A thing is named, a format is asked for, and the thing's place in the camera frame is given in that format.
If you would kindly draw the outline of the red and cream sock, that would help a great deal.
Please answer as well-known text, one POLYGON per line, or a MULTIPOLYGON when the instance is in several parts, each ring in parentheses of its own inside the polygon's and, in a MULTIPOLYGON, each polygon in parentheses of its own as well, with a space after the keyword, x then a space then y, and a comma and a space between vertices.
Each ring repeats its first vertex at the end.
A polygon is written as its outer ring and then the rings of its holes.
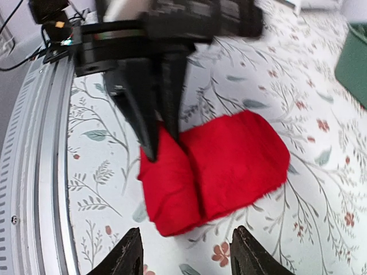
POLYGON ((140 155, 149 220, 171 237, 248 206, 287 178, 290 153, 260 115, 242 111, 182 132, 159 128, 157 159, 140 155))

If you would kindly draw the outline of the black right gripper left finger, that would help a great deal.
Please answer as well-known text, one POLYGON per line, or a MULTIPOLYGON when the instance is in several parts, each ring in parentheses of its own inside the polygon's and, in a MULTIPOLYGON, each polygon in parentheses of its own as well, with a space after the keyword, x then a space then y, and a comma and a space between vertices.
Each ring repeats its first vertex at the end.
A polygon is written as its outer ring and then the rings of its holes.
POLYGON ((88 275, 143 275, 143 245, 138 227, 131 228, 88 275))

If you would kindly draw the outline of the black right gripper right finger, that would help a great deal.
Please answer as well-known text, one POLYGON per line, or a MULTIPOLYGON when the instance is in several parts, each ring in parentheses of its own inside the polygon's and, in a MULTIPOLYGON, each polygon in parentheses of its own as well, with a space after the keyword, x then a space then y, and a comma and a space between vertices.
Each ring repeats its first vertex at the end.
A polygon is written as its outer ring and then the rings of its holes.
POLYGON ((231 271, 233 275, 292 275, 244 226, 233 231, 231 271))

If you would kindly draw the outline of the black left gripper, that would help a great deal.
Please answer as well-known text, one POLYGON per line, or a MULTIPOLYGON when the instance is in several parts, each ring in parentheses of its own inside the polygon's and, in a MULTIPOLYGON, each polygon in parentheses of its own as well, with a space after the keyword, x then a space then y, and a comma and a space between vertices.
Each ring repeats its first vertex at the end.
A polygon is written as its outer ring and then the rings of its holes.
POLYGON ((255 1, 147 4, 147 10, 138 11, 134 19, 75 27, 73 57, 77 76, 107 71, 103 77, 108 95, 134 130, 148 160, 154 162, 158 123, 148 58, 163 55, 159 114, 168 133, 178 140, 188 57, 196 51, 195 44, 211 44, 218 36, 258 38, 264 22, 255 1))

